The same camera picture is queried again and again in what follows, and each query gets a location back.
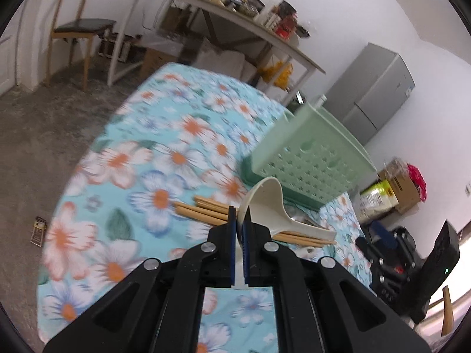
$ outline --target table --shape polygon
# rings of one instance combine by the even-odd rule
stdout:
[[[122,76],[129,73],[131,70],[142,65],[142,62],[140,61],[132,65],[129,65],[128,67],[124,68],[122,71],[116,73],[116,65],[118,62],[118,56],[121,52],[121,46],[122,46],[122,42],[124,38],[124,30],[126,29],[126,26],[129,22],[131,14],[133,13],[134,8],[136,7],[138,1],[139,0],[131,1],[131,4],[121,22],[118,39],[113,49],[110,68],[108,71],[108,81],[107,81],[108,86],[111,86],[116,80],[120,79]],[[307,55],[305,55],[298,48],[284,41],[281,37],[277,36],[274,32],[267,30],[266,28],[262,27],[258,23],[254,22],[252,19],[244,16],[243,14],[239,14],[223,6],[214,4],[209,0],[180,0],[180,1],[183,1],[194,7],[201,8],[203,12],[209,12],[209,13],[221,16],[222,18],[225,18],[228,21],[231,21],[237,25],[240,25],[244,29],[249,30],[256,36],[272,44],[274,47],[280,49],[281,51],[283,51],[284,53],[288,55],[288,57],[284,60],[283,65],[291,62],[291,60],[296,60],[302,66],[304,66],[306,68],[306,71],[301,76],[301,78],[295,83],[291,91],[283,99],[283,105],[285,106],[288,105],[288,103],[291,101],[291,99],[296,94],[296,92],[301,88],[303,84],[305,84],[305,82],[308,81],[308,79],[313,75],[313,73],[316,70],[321,71],[323,74],[326,73],[319,65],[317,65],[314,61],[312,61]],[[284,70],[284,67],[281,67],[279,71],[274,74],[272,79],[267,84],[266,89],[268,89],[268,87],[271,86],[276,81],[276,79],[279,77],[279,75],[281,74],[283,70]]]
[[[171,201],[194,195],[238,206],[248,187],[237,163],[285,111],[227,76],[166,65],[110,119],[78,163],[44,244],[38,330],[48,341],[147,257],[178,258],[206,240],[209,226],[179,217]],[[289,245],[316,261],[329,255],[364,285],[363,233],[347,194],[309,212],[337,231],[323,249]],[[200,340],[208,352],[275,352],[270,288],[207,289]]]

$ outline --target green plastic basket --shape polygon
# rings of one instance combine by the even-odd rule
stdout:
[[[255,185],[277,178],[283,198],[319,210],[376,169],[364,147],[325,108],[304,104],[285,112],[240,166]]]

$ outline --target silver screw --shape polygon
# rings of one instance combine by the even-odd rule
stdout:
[[[330,256],[323,257],[321,259],[321,265],[324,268],[333,268],[335,267],[335,260],[331,258]]]
[[[280,246],[275,242],[266,242],[263,247],[265,248],[265,251],[268,252],[276,252],[280,248]]]
[[[147,259],[144,261],[144,268],[148,271],[153,271],[159,267],[159,261],[157,259]]]
[[[201,245],[201,251],[203,252],[214,252],[216,250],[216,244],[211,242],[206,242]]]

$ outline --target blue cloth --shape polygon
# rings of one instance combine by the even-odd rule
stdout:
[[[236,167],[284,112],[230,77],[169,64],[133,93],[78,163],[46,234],[38,285],[44,342],[147,257],[179,258],[209,226],[179,217],[194,195],[238,205],[247,192]],[[290,245],[299,257],[329,255],[368,286],[363,235],[341,195],[312,217],[337,233],[324,249]],[[271,289],[207,289],[199,348],[276,352]]]

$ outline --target white door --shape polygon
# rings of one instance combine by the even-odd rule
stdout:
[[[0,37],[0,94],[15,86],[16,39],[23,6],[20,5]]]

